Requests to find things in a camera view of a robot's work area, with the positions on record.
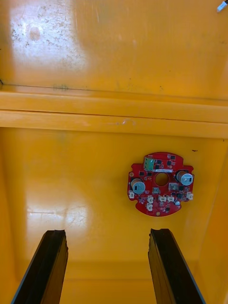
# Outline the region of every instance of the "yellow plastic housing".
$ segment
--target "yellow plastic housing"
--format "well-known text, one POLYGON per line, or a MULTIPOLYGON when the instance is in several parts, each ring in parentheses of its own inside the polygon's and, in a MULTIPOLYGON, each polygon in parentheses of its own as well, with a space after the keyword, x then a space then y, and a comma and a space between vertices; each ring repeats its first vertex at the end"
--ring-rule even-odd
POLYGON ((215 0, 0 1, 0 303, 65 229, 64 303, 156 303, 150 229, 169 228, 208 304, 228 302, 228 9, 215 0), (194 167, 194 200, 127 196, 152 152, 194 167))

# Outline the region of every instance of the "electrolytic capacitor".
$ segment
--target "electrolytic capacitor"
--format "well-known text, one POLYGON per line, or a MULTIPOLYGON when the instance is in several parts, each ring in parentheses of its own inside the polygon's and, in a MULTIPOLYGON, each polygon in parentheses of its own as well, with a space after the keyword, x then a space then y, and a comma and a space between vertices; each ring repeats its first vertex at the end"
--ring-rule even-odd
POLYGON ((187 173, 186 171, 179 171, 176 177, 177 180, 184 186, 189 186, 193 183, 193 175, 187 173))
POLYGON ((141 179, 134 179, 131 182, 131 186, 132 186, 134 193, 136 193, 136 194, 142 194, 146 189, 146 186, 145 186, 144 182, 141 181, 141 179))

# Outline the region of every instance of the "yellow ledge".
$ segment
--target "yellow ledge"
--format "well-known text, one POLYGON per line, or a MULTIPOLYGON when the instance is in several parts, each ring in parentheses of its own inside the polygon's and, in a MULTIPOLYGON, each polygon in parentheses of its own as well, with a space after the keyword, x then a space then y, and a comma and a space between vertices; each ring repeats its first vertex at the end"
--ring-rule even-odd
POLYGON ((228 138, 227 123, 29 111, 0 111, 0 127, 228 138))
POLYGON ((93 114, 228 123, 228 101, 66 87, 2 85, 1 110, 93 114))

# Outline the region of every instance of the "green component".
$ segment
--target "green component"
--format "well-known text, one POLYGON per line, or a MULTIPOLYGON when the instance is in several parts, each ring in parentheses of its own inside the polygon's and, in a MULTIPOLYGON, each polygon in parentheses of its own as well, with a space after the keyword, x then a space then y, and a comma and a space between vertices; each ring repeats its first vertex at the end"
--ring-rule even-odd
POLYGON ((154 159, 153 158, 144 158, 144 169, 147 171, 153 170, 154 159))

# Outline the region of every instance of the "wire connector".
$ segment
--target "wire connector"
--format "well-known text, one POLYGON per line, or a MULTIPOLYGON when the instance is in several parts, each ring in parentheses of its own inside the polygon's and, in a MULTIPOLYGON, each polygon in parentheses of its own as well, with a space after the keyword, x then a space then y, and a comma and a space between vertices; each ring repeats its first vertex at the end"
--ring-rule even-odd
POLYGON ((220 6, 217 7, 217 13, 221 12, 225 7, 227 6, 227 3, 223 1, 220 6))

